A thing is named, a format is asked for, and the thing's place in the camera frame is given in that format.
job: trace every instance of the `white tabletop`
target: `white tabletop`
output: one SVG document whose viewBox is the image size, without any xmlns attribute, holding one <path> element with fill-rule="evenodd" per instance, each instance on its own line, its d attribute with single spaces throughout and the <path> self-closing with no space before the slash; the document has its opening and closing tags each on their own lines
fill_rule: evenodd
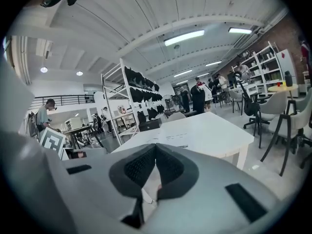
<svg viewBox="0 0 312 234">
<path fill-rule="evenodd" d="M 253 141 L 254 137 L 243 129 L 207 112 L 163 123 L 158 129 L 140 132 L 114 152 L 147 143 L 163 143 L 184 146 L 198 153 L 222 158 L 239 153 Z"/>
</svg>

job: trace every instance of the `ceiling light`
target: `ceiling light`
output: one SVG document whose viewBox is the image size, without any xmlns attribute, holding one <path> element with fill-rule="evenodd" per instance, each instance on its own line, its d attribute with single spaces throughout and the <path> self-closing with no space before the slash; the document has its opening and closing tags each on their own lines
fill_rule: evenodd
<svg viewBox="0 0 312 234">
<path fill-rule="evenodd" d="M 171 44 L 175 44 L 177 42 L 184 41 L 184 40 L 187 40 L 187 39 L 190 39 L 190 38 L 193 38 L 193 37 L 200 37 L 204 33 L 205 33 L 205 31 L 203 29 L 202 30 L 197 30 L 197 31 L 189 32 L 189 33 L 177 36 L 177 37 L 173 37 L 173 38 L 164 40 L 164 42 L 165 42 L 166 46 L 169 46 Z"/>
<path fill-rule="evenodd" d="M 213 63 L 209 63 L 209 64 L 206 64 L 206 67 L 207 66 L 211 66 L 211 65 L 215 65 L 215 64 L 219 64 L 219 63 L 221 63 L 222 61 L 220 60 L 220 61 L 216 61 L 216 62 L 213 62 Z"/>
<path fill-rule="evenodd" d="M 191 70 L 188 70 L 188 71 L 185 71 L 185 72 L 183 72 L 183 73 L 181 73 L 181 74 L 177 74 L 177 75 L 175 75 L 174 77 L 181 76 L 181 75 L 186 74 L 186 73 L 191 72 L 191 71 L 192 71 L 192 69 L 191 69 Z"/>
<path fill-rule="evenodd" d="M 177 83 L 177 85 L 187 82 L 188 80 Z"/>
<path fill-rule="evenodd" d="M 47 73 L 48 69 L 46 67 L 42 67 L 42 68 L 40 68 L 40 71 L 43 72 L 43 73 Z"/>
<path fill-rule="evenodd" d="M 203 75 L 200 75 L 200 76 L 197 76 L 197 77 L 202 77 L 202 76 L 205 76 L 205 75 L 208 75 L 209 73 L 206 73 L 206 74 L 203 74 Z"/>
<path fill-rule="evenodd" d="M 229 28 L 229 33 L 250 34 L 251 32 L 250 29 Z"/>
</svg>

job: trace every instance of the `red brick wall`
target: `red brick wall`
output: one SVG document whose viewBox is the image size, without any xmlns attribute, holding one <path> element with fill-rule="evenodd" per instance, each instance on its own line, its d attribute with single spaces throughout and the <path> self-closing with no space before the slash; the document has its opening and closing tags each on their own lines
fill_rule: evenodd
<svg viewBox="0 0 312 234">
<path fill-rule="evenodd" d="M 248 50 L 259 52 L 261 49 L 268 46 L 268 41 L 275 42 L 279 51 L 288 49 L 295 65 L 297 73 L 298 84 L 304 84 L 302 72 L 306 70 L 303 62 L 300 62 L 301 50 L 298 42 L 298 35 L 301 33 L 299 26 L 296 24 L 294 19 L 287 14 L 277 25 L 271 30 L 265 33 L 259 41 L 254 43 L 248 48 Z M 236 62 L 239 58 L 235 58 L 226 66 L 224 66 L 219 73 L 227 77 L 229 72 L 232 70 L 232 66 L 236 66 Z"/>
</svg>

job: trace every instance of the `railing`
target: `railing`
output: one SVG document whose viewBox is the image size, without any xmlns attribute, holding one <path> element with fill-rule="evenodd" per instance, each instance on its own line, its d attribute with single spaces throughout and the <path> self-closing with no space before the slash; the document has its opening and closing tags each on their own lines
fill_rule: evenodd
<svg viewBox="0 0 312 234">
<path fill-rule="evenodd" d="M 43 97 L 35 97 L 28 110 L 40 108 L 41 106 L 45 105 L 47 100 L 50 98 L 55 101 L 55 107 L 95 102 L 93 95 L 43 96 Z"/>
</svg>

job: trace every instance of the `floor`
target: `floor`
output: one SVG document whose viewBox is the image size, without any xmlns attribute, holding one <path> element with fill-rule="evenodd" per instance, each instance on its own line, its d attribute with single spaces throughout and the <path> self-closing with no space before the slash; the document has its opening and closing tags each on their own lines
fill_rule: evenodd
<svg viewBox="0 0 312 234">
<path fill-rule="evenodd" d="M 219 104 L 217 104 L 216 107 L 212 105 L 211 111 L 240 128 L 242 128 L 243 125 L 249 120 L 247 115 L 243 114 L 241 116 L 240 111 L 238 110 L 235 110 L 234 113 L 232 113 L 232 105 L 224 104 L 222 105 L 222 108 L 220 108 Z M 258 148 L 259 136 L 257 134 L 255 136 L 254 142 L 249 145 L 243 171 L 263 183 L 273 193 L 275 193 L 275 195 L 280 200 L 283 200 L 286 197 L 296 193 L 300 189 L 301 184 L 305 179 L 306 172 L 309 168 L 309 163 L 306 164 L 304 169 L 300 169 L 299 164 L 302 159 L 309 154 L 310 151 L 309 147 L 306 146 L 304 148 L 300 148 L 295 155 L 290 153 L 285 172 L 283 176 L 280 177 L 279 172 L 282 167 L 285 154 L 285 146 L 281 142 L 272 147 L 264 162 L 260 161 L 272 138 L 272 134 L 267 129 L 268 126 L 263 125 L 261 149 Z M 248 126 L 245 131 L 253 134 L 254 128 L 253 126 Z M 312 129 L 308 127 L 305 128 L 305 134 L 306 136 L 312 138 Z M 113 138 L 112 134 L 102 134 L 100 136 L 100 141 L 107 148 L 109 153 L 119 146 L 117 139 Z M 94 143 L 92 144 L 92 147 L 98 147 L 98 144 Z M 146 202 L 143 203 L 145 220 L 156 208 L 156 192 L 159 185 L 159 172 L 157 168 L 154 168 L 152 174 L 144 186 L 145 191 L 154 200 L 152 204 L 148 204 Z"/>
</svg>

